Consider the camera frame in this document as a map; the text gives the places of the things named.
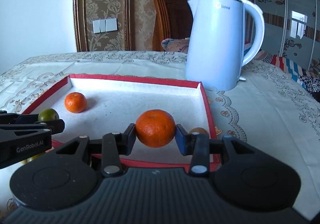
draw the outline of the tangerine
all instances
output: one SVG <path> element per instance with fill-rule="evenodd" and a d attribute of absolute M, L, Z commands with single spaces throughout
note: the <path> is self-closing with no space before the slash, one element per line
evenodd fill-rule
<path fill-rule="evenodd" d="M 84 111 L 84 109 L 86 108 L 87 99 L 83 94 L 79 92 L 72 92 L 66 96 L 64 100 L 64 106 L 67 111 L 70 111 L 72 113 L 79 113 L 81 111 Z"/>
<path fill-rule="evenodd" d="M 173 117 L 162 110 L 142 113 L 136 121 L 135 128 L 140 142 L 153 148 L 169 144 L 176 134 Z"/>

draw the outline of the light blue kettle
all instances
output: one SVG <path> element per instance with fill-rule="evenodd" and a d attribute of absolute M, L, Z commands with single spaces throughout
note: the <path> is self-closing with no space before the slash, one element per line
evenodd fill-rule
<path fill-rule="evenodd" d="M 188 0 L 193 15 L 186 79 L 201 81 L 204 88 L 233 89 L 241 68 L 261 48 L 264 37 L 262 10 L 248 0 Z M 255 38 L 244 55 L 245 12 L 254 20 Z"/>

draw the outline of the midea logo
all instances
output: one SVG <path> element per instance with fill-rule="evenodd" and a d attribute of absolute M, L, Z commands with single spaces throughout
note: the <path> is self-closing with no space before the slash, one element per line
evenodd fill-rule
<path fill-rule="evenodd" d="M 216 2 L 216 8 L 224 8 L 224 9 L 230 9 L 230 7 L 222 5 L 220 2 Z"/>

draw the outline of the white wall switch panel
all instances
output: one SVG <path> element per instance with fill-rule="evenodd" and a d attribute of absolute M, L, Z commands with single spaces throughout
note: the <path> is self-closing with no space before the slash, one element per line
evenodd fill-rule
<path fill-rule="evenodd" d="M 100 33 L 100 20 L 93 20 L 93 33 L 97 34 Z"/>
<path fill-rule="evenodd" d="M 99 20 L 99 22 L 100 22 L 100 32 L 103 33 L 106 31 L 106 20 L 101 19 Z"/>
<path fill-rule="evenodd" d="M 106 19 L 106 32 L 117 31 L 117 19 L 116 18 L 108 18 Z"/>

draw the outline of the chair backrest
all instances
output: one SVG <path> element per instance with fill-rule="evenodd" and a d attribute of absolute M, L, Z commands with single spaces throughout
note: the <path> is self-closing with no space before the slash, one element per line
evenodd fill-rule
<path fill-rule="evenodd" d="M 153 0 L 156 22 L 153 31 L 153 51 L 163 51 L 161 41 L 167 38 L 190 37 L 193 17 L 187 0 Z"/>

